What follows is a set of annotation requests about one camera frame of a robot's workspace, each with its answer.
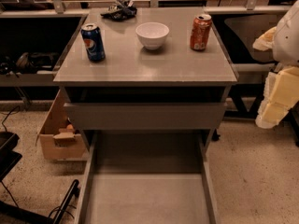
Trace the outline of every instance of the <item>drawer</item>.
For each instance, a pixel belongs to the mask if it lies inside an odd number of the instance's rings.
[[[64,105],[81,130],[216,129],[226,103],[112,103]]]

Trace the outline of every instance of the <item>cardboard box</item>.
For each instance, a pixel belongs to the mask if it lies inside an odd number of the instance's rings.
[[[88,150],[81,134],[67,130],[67,124],[69,122],[64,111],[64,97],[58,92],[39,132],[46,160],[86,160]]]

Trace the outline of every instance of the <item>black object on table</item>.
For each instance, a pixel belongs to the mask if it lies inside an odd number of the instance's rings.
[[[18,163],[22,155],[13,151],[12,149],[17,145],[19,136],[15,133],[0,132],[0,181],[6,177],[11,169]],[[66,208],[68,207],[73,195],[78,197],[79,188],[78,180],[74,180],[68,192],[64,196],[64,200],[57,208],[54,217],[45,217],[24,209],[18,206],[6,204],[0,201],[0,212],[14,217],[16,219],[24,220],[26,223],[31,224],[59,224]]]

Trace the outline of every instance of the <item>bowl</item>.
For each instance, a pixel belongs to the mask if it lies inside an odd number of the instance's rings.
[[[159,22],[146,22],[136,28],[139,41],[146,49],[158,49],[166,40],[169,28]]]

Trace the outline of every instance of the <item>floor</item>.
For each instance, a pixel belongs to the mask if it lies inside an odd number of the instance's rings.
[[[0,105],[3,110],[0,120],[6,117],[8,106],[11,108],[11,104]],[[32,105],[27,111],[12,113],[5,121],[7,129],[20,137],[15,150],[23,157],[3,183],[20,208],[44,216],[60,204],[72,181],[82,178],[85,164],[44,160],[36,138],[49,106]],[[218,133],[221,138],[210,144],[207,155],[221,223],[297,224],[299,148],[294,143],[291,126],[281,123],[274,129],[263,130],[255,126],[254,120],[225,119]],[[1,185],[0,200],[13,204]],[[72,200],[70,214],[76,213],[76,201]],[[63,224],[72,223],[70,214],[64,215]],[[24,222],[0,215],[0,223]],[[193,224],[192,219],[184,223]]]

